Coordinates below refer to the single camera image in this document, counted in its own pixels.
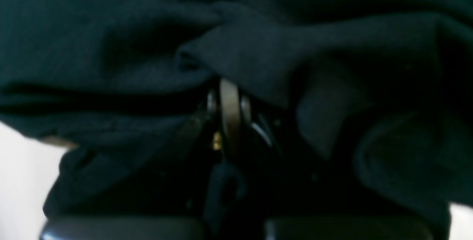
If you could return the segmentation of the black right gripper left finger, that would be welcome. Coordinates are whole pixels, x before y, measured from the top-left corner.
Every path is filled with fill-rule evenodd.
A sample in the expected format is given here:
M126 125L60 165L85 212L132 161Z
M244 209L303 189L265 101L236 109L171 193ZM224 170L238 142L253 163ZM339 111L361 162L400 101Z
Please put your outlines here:
M217 145L220 94L172 124L79 132L44 206L41 240L230 240L241 179Z

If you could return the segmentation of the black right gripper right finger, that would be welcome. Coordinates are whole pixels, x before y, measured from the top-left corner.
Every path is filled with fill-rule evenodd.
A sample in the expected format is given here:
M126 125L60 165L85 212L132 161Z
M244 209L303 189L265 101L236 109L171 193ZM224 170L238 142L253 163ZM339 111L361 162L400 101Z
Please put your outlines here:
M245 148L266 240L433 240L426 220L365 184L355 147L383 113L350 115L329 155L312 148L287 112L243 96Z

